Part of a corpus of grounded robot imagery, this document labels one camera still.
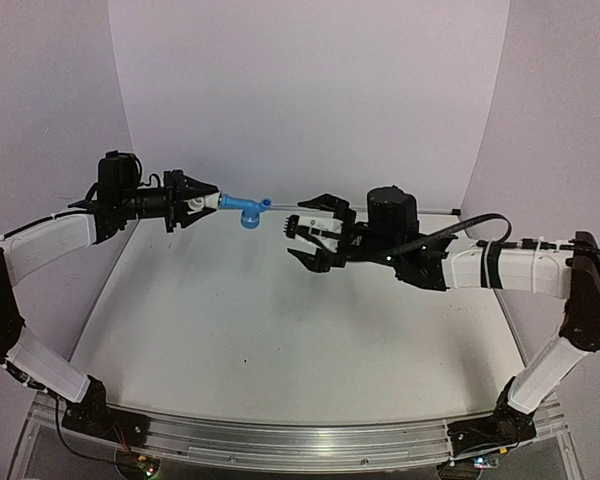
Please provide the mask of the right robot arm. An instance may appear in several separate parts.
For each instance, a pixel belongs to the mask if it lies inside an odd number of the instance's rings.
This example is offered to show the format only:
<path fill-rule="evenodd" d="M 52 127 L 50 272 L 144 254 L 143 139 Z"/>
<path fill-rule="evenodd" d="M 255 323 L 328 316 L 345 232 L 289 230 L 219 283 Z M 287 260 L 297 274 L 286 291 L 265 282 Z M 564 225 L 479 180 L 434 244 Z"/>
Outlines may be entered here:
<path fill-rule="evenodd" d="M 534 415 L 542 401 L 587 355 L 600 350 L 600 248 L 594 236 L 512 241 L 459 237 L 459 232 L 498 219 L 489 213 L 431 234 L 419 229 L 417 202 L 396 186 L 367 194 L 367 218 L 331 194 L 301 202 L 318 216 L 291 215 L 284 233 L 315 246 L 314 253 L 290 253 L 313 273 L 352 262 L 393 269 L 397 280 L 429 291 L 483 288 L 542 294 L 565 303 L 557 333 L 512 377 L 492 413 L 448 426 L 454 456 L 516 446 L 536 435 Z"/>

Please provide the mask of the white plastic pipe fitting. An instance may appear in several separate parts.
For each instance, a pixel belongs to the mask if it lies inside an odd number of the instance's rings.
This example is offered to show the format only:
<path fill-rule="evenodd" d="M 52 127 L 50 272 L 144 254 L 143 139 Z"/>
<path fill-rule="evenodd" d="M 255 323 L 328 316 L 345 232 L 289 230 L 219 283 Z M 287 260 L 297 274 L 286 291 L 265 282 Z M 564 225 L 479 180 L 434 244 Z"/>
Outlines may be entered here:
<path fill-rule="evenodd" d="M 188 214 L 203 212 L 205 210 L 218 210 L 222 204 L 222 193 L 216 192 L 211 195 L 196 197 L 187 201 Z"/>

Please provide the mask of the blue water faucet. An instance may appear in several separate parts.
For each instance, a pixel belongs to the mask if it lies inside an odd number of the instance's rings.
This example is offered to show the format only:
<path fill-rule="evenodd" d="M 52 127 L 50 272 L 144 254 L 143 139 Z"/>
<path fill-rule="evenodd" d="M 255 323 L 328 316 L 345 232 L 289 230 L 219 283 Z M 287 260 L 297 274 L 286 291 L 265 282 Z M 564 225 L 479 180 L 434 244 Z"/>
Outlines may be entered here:
<path fill-rule="evenodd" d="M 240 223 L 245 229 L 253 230 L 260 225 L 261 214 L 268 211 L 273 205 L 269 198 L 260 201 L 238 198 L 222 193 L 219 208 L 223 210 L 240 211 Z"/>

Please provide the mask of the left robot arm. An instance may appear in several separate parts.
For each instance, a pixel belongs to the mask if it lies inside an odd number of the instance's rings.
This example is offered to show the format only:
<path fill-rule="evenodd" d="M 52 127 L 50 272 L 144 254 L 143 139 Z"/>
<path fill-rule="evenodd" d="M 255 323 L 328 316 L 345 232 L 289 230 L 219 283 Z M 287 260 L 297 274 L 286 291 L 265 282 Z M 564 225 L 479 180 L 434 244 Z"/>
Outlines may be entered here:
<path fill-rule="evenodd" d="M 25 324 L 14 286 L 30 274 L 78 250 L 99 245 L 130 221 L 161 218 L 167 232 L 186 228 L 215 212 L 221 190 L 166 171 L 152 187 L 132 153 L 110 151 L 98 163 L 98 178 L 84 199 L 0 236 L 0 365 L 28 388 L 66 401 L 79 426 L 96 437 L 111 433 L 115 416 L 102 381 L 76 369 Z"/>

